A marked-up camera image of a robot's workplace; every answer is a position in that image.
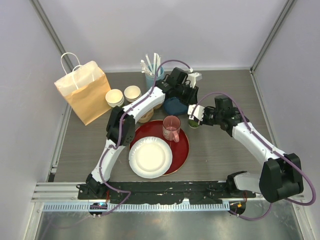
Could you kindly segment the brown paper bag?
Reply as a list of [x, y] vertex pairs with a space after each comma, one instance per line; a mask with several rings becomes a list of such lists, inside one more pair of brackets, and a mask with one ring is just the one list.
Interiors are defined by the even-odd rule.
[[109, 81], [93, 60], [79, 63], [54, 85], [86, 126], [111, 109], [105, 99], [111, 90]]

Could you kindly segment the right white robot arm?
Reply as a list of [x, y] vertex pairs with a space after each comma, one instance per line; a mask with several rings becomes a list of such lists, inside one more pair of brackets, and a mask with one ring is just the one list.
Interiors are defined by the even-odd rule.
[[233, 198], [243, 191], [261, 194], [274, 203], [303, 192], [301, 162], [263, 137], [225, 95], [214, 98], [215, 106], [197, 106], [194, 116], [201, 125], [218, 125], [230, 137], [240, 142], [261, 164], [259, 174], [239, 171], [227, 177], [226, 193]]

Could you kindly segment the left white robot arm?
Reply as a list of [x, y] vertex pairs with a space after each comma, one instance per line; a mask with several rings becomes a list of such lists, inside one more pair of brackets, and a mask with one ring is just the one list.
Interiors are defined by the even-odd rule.
[[85, 183], [78, 184], [78, 199], [100, 200], [106, 197], [110, 187], [112, 169], [122, 152], [135, 137], [136, 123], [149, 110], [165, 102], [166, 99], [177, 98], [182, 104], [189, 106], [198, 102], [197, 81], [202, 79], [198, 72], [187, 73], [176, 67], [164, 79], [156, 80], [153, 86], [139, 99], [125, 107], [112, 109], [106, 126], [106, 142], [103, 153], [94, 170], [87, 176]]

